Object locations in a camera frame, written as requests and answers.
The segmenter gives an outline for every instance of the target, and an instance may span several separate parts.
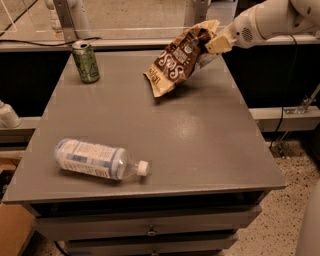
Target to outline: snack bag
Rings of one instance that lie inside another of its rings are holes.
[[[144,73],[150,80],[154,97],[160,97],[173,90],[196,70],[212,61],[221,51],[228,51],[229,48],[231,50],[230,45],[225,44],[221,49],[214,49],[217,43],[212,44],[212,39],[216,37],[218,25],[217,20],[198,23],[184,31],[164,49]]]

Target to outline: terrazzo floor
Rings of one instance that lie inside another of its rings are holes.
[[[262,213],[246,229],[240,229],[238,241],[225,250],[225,256],[291,256],[309,195],[319,179],[320,163],[309,150],[305,136],[285,143],[286,159],[272,150],[285,177],[287,187],[272,191],[262,201]],[[35,233],[23,256],[61,256],[52,241]]]

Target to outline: bottle cap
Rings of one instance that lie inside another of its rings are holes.
[[[149,170],[149,163],[145,161],[140,161],[138,165],[137,175],[139,176],[147,176]]]

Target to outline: water bottle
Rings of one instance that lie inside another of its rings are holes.
[[[54,158],[62,169],[112,180],[133,175],[146,176],[149,163],[137,161],[124,148],[63,139],[54,149]]]

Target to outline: green can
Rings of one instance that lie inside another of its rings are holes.
[[[99,80],[99,69],[90,43],[84,40],[74,42],[72,55],[82,82],[93,83]]]

